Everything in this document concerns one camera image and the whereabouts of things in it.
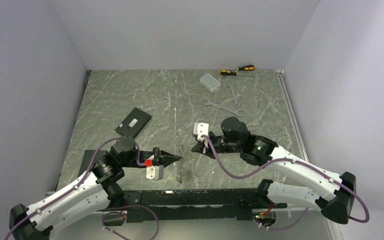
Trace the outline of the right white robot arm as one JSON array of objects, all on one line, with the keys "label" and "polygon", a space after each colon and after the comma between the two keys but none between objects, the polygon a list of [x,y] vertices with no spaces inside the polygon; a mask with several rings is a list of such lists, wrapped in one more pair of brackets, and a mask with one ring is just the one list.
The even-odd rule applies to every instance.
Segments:
[{"label": "right white robot arm", "polygon": [[[196,144],[191,149],[215,159],[221,169],[234,179],[246,179],[268,169],[297,181],[287,185],[263,179],[257,187],[256,203],[267,208],[274,204],[292,204],[319,211],[325,218],[345,225],[350,220],[356,199],[356,176],[348,171],[339,174],[315,166],[262,135],[252,134],[245,123],[228,117],[221,123],[222,135],[210,131],[204,122],[196,122],[193,136]],[[257,169],[246,175],[234,175],[222,164],[220,154],[239,154],[247,164]]]}]

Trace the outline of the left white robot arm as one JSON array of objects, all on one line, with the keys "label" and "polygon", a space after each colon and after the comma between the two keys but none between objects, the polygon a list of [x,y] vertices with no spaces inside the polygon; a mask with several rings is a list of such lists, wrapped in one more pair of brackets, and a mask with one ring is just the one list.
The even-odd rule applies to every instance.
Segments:
[{"label": "left white robot arm", "polygon": [[117,183],[125,176],[124,168],[145,168],[149,179],[160,180],[163,169],[181,159],[158,147],[143,151],[130,136],[106,142],[115,143],[101,157],[98,148],[86,170],[71,183],[36,203],[14,206],[5,239],[12,236],[16,240],[49,240],[93,212],[117,210],[125,201]]}]

